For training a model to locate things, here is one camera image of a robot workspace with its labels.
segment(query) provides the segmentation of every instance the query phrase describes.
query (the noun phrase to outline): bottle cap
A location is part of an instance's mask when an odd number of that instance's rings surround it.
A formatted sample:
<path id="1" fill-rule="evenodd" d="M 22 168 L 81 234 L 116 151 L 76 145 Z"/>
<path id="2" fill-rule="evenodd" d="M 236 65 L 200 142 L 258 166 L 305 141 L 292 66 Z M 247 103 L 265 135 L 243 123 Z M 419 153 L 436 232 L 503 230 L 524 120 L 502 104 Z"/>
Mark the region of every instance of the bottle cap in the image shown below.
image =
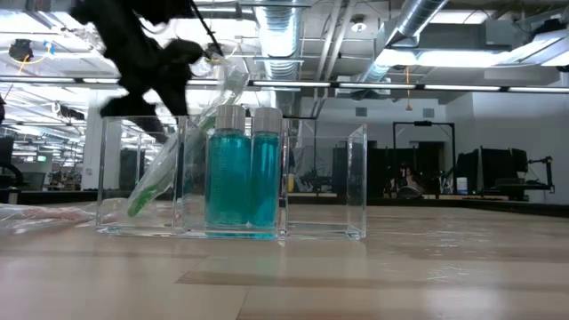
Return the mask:
<path id="1" fill-rule="evenodd" d="M 245 109 L 241 106 L 221 105 L 217 108 L 215 129 L 245 131 Z"/>
<path id="2" fill-rule="evenodd" d="M 278 108 L 256 108 L 252 120 L 253 132 L 281 132 L 283 112 Z"/>

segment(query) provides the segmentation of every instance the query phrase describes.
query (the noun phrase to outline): plastic bag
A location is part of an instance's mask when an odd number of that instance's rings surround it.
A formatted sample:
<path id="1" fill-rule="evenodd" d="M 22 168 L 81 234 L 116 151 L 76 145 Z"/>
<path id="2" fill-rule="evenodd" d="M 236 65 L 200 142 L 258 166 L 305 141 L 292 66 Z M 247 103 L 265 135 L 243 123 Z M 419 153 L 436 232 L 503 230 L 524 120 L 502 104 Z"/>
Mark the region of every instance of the plastic bag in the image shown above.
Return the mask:
<path id="1" fill-rule="evenodd" d="M 182 144 L 178 142 L 180 136 L 174 134 L 160 150 L 127 200 L 125 211 L 130 217 L 139 214 L 148 203 L 173 185 L 178 146 L 182 145 L 184 161 L 187 164 L 191 163 L 194 155 L 191 150 L 202 148 L 205 144 L 202 132 L 207 132 L 215 126 L 214 116 L 217 107 L 223 104 L 235 104 L 247 86 L 249 75 L 238 65 L 220 56 L 213 57 L 212 61 L 217 65 L 218 85 L 209 106 L 204 108 L 195 122 L 188 124 L 188 131 Z"/>
<path id="2" fill-rule="evenodd" d="M 94 212 L 76 207 L 46 208 L 0 204 L 0 235 L 19 234 L 40 228 L 72 225 L 95 218 Z"/>
<path id="3" fill-rule="evenodd" d="M 122 207 L 124 199 L 107 199 L 103 201 L 102 209 L 113 211 Z M 0 204 L 0 235 L 20 234 L 41 228 L 60 226 L 80 226 L 82 223 L 91 226 L 96 216 L 97 204 L 88 204 L 85 207 L 42 207 L 18 204 Z M 116 216 L 109 214 L 105 223 L 116 220 Z"/>

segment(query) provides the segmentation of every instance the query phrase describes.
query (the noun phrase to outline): plastic bottle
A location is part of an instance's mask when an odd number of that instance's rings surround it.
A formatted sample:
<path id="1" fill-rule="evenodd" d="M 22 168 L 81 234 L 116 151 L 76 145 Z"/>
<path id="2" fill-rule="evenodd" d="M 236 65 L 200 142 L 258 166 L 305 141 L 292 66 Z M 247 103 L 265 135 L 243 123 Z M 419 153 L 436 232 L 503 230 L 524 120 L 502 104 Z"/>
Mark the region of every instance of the plastic bottle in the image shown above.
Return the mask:
<path id="1" fill-rule="evenodd" d="M 252 122 L 251 218 L 254 228 L 276 227 L 283 113 L 257 108 Z"/>
<path id="2" fill-rule="evenodd" d="M 219 106 L 207 149 L 205 224 L 245 228 L 250 212 L 251 139 L 244 135 L 245 110 Z"/>

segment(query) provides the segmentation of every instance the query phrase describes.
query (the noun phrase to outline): ceiling light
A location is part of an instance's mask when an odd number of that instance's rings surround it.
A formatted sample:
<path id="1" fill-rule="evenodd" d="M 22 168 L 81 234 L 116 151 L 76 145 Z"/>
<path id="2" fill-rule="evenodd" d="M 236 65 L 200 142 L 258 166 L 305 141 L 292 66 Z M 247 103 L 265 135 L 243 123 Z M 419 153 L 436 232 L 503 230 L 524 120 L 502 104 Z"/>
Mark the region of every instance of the ceiling light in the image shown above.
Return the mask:
<path id="1" fill-rule="evenodd" d="M 60 149 L 61 149 L 61 147 L 58 147 L 58 146 L 43 146 L 43 145 L 42 145 L 42 146 L 40 146 L 40 147 L 41 147 L 41 148 L 50 148 L 50 149 L 54 149 L 54 150 L 60 150 Z"/>
<path id="2" fill-rule="evenodd" d="M 399 89 L 399 90 L 413 90 L 415 84 L 359 84 L 359 83 L 345 83 L 340 84 L 340 88 L 347 89 Z"/>
<path id="3" fill-rule="evenodd" d="M 35 156 L 36 152 L 14 151 L 12 156 Z"/>
<path id="4" fill-rule="evenodd" d="M 74 78 L 66 77 L 43 77 L 43 76 L 0 76 L 0 81 L 2 82 L 13 82 L 13 83 L 74 83 Z"/>
<path id="5" fill-rule="evenodd" d="M 527 93 L 569 93 L 569 88 L 548 88 L 548 87 L 511 87 L 508 92 L 527 92 Z"/>
<path id="6" fill-rule="evenodd" d="M 442 84 L 427 84 L 426 90 L 441 90 L 441 91 L 465 91 L 465 92 L 497 92 L 500 90 L 499 86 L 491 85 L 442 85 Z"/>
<path id="7" fill-rule="evenodd" d="M 428 50 L 417 58 L 425 67 L 488 68 L 499 60 L 498 52 L 469 50 Z"/>
<path id="8" fill-rule="evenodd" d="M 189 85 L 217 85 L 218 81 L 213 79 L 189 80 Z"/>
<path id="9" fill-rule="evenodd" d="M 378 66 L 413 66 L 417 64 L 414 52 L 385 49 L 375 59 Z"/>
<path id="10" fill-rule="evenodd" d="M 514 49 L 511 52 L 501 54 L 500 64 L 519 63 L 533 56 L 535 53 L 542 51 L 555 42 L 561 40 L 561 37 L 545 38 L 543 35 L 537 35 L 531 43 Z"/>
<path id="11" fill-rule="evenodd" d="M 324 82 L 302 82 L 302 81 L 253 81 L 255 86 L 274 86 L 274 87 L 318 87 L 327 88 L 330 83 Z"/>
<path id="12" fill-rule="evenodd" d="M 117 84 L 118 79 L 115 78 L 84 78 L 83 82 L 87 84 Z"/>
<path id="13" fill-rule="evenodd" d="M 569 51 L 563 52 L 555 58 L 541 64 L 544 67 L 564 67 L 569 66 Z"/>

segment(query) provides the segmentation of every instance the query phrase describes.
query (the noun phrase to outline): wooden table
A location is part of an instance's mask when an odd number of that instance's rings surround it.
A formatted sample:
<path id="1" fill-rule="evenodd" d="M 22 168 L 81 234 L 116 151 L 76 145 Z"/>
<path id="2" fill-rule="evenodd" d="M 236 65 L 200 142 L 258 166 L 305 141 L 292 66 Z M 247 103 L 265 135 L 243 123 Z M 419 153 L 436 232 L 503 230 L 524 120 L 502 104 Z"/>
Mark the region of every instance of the wooden table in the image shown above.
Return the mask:
<path id="1" fill-rule="evenodd" d="M 569 319 L 569 220 L 371 207 L 368 226 L 362 242 L 120 237 L 92 228 L 4 236 L 0 313 L 44 320 Z"/>

